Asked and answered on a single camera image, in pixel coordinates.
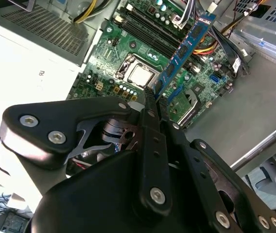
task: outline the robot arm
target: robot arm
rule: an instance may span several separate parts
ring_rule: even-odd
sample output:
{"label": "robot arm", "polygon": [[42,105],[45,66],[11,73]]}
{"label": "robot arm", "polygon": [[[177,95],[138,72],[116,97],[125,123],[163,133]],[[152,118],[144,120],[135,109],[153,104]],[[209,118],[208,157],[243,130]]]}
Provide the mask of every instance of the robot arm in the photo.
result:
{"label": "robot arm", "polygon": [[[276,213],[206,142],[187,141],[164,99],[145,97],[142,109],[103,97],[4,112],[0,172],[37,194],[27,231],[276,233]],[[65,179],[69,159],[111,143],[121,150]]]}

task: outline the blue sata port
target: blue sata port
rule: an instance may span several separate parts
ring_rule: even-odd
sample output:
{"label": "blue sata port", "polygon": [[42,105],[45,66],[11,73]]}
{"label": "blue sata port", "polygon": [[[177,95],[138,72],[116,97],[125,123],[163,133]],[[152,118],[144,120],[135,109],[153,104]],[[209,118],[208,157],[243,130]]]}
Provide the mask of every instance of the blue sata port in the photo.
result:
{"label": "blue sata port", "polygon": [[215,83],[218,83],[220,79],[222,78],[222,75],[219,73],[212,73],[209,77],[211,80],[213,80]]}

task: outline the memory chip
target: memory chip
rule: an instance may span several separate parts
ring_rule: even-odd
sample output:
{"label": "memory chip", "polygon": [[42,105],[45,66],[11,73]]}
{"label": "memory chip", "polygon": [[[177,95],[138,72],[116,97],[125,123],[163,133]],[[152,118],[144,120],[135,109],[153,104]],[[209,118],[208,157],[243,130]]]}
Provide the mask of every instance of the memory chip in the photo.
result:
{"label": "memory chip", "polygon": [[170,63],[168,66],[167,66],[167,69],[166,69],[166,74],[167,74],[167,77],[171,76],[173,70],[175,69],[175,66]]}
{"label": "memory chip", "polygon": [[200,35],[202,29],[203,29],[203,27],[201,25],[196,25],[194,27],[193,31],[191,32],[191,37],[193,39],[196,39]]}
{"label": "memory chip", "polygon": [[196,95],[199,95],[204,89],[205,89],[205,87],[200,85],[199,83],[195,84],[194,87],[192,88],[193,92]]}
{"label": "memory chip", "polygon": [[188,47],[185,46],[185,45],[182,45],[182,46],[180,47],[180,49],[178,50],[178,57],[179,57],[180,59],[182,59],[182,58],[184,57],[184,55],[186,54],[187,51],[188,51]]}

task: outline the yellow wire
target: yellow wire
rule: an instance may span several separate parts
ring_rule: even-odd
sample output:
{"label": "yellow wire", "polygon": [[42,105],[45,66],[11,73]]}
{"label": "yellow wire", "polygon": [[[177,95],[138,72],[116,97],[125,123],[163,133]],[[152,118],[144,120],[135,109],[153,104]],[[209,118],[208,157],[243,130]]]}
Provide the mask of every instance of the yellow wire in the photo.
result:
{"label": "yellow wire", "polygon": [[[221,31],[222,34],[228,32],[231,28],[233,28],[238,22],[235,22],[234,24],[232,24],[227,30],[225,31]],[[194,54],[200,54],[202,52],[206,52],[206,51],[209,51],[209,50],[212,50],[215,48],[215,46],[217,45],[217,43],[215,42],[212,46],[210,46],[209,48],[206,48],[206,49],[203,49],[203,50],[194,50]]]}
{"label": "yellow wire", "polygon": [[88,8],[88,10],[85,12],[85,14],[76,21],[76,23],[82,23],[85,19],[87,19],[87,17],[89,16],[89,14],[93,11],[93,9],[95,8],[97,0],[93,0]]}

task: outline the white cable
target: white cable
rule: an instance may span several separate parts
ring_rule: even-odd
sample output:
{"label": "white cable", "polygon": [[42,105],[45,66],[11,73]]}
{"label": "white cable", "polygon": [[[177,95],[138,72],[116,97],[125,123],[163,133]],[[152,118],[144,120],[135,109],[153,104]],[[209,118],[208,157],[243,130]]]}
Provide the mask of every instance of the white cable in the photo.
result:
{"label": "white cable", "polygon": [[186,21],[189,20],[190,15],[191,15],[192,10],[193,10],[193,7],[194,7],[194,3],[195,3],[195,0],[188,0],[182,17],[180,18],[180,20],[178,22],[176,22],[177,25],[180,25],[182,22],[186,22]]}

